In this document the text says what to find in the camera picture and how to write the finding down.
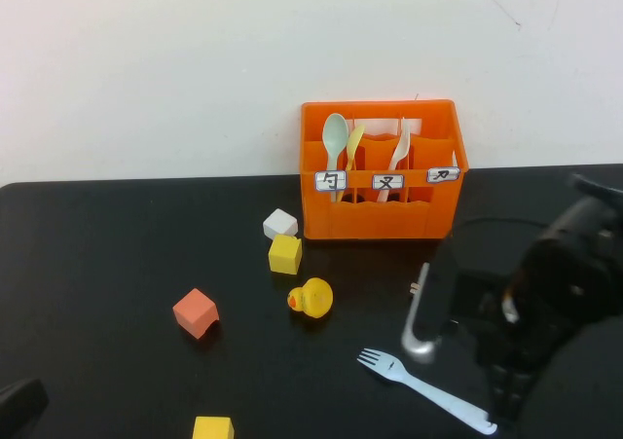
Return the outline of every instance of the orange crate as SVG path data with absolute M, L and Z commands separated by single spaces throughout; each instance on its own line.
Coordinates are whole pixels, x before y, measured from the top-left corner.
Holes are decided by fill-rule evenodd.
M 395 171 L 387 167 L 398 136 L 365 134 L 347 173 L 345 200 L 331 202 L 330 193 L 316 190 L 315 174 L 327 166 L 322 129 L 332 113 L 358 125 L 366 119 L 421 119 L 421 132 L 411 134 L 409 155 Z M 338 169 L 346 161 L 345 150 Z M 447 168 L 448 178 L 456 179 L 435 182 L 446 170 L 432 168 Z M 306 238 L 443 238 L 452 228 L 469 164 L 451 100 L 318 102 L 303 105 L 300 170 Z M 373 177 L 387 174 L 403 175 L 404 187 L 391 191 L 393 201 L 376 202 Z

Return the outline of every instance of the white cube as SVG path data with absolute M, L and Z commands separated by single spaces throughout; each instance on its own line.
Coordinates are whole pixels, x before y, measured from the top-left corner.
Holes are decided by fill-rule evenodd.
M 294 237 L 299 232 L 299 224 L 292 215 L 278 208 L 264 220 L 264 235 L 275 239 L 277 235 Z

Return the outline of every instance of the label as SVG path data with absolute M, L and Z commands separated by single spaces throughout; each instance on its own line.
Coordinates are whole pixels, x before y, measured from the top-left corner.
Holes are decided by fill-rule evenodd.
M 456 181 L 460 177 L 460 168 L 448 166 L 445 168 L 431 168 L 428 171 L 429 183 L 443 183 L 444 181 Z
M 343 170 L 317 171 L 315 189 L 321 193 L 343 191 L 347 188 L 347 173 Z
M 375 174 L 372 177 L 372 189 L 402 189 L 405 177 L 402 174 Z

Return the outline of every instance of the foam block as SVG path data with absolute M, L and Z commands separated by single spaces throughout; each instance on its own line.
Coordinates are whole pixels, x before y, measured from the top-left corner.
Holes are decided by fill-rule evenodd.
M 277 235 L 294 237 L 299 232 L 299 224 L 292 215 L 278 208 L 264 220 L 264 235 L 275 239 Z
M 207 328 L 219 320 L 216 305 L 197 288 L 173 307 L 177 323 L 193 337 L 200 338 Z
M 300 239 L 277 235 L 273 239 L 269 251 L 269 263 L 271 271 L 280 274 L 296 275 L 303 256 L 303 244 Z
M 232 420 L 219 417 L 197 417 L 193 439 L 234 439 Z

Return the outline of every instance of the yellow cube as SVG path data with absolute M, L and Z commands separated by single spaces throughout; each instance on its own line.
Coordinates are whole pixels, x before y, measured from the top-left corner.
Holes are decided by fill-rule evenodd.
M 197 417 L 193 439 L 234 439 L 232 420 L 218 417 Z
M 269 251 L 271 271 L 280 274 L 296 275 L 303 256 L 303 244 L 300 239 L 277 235 Z

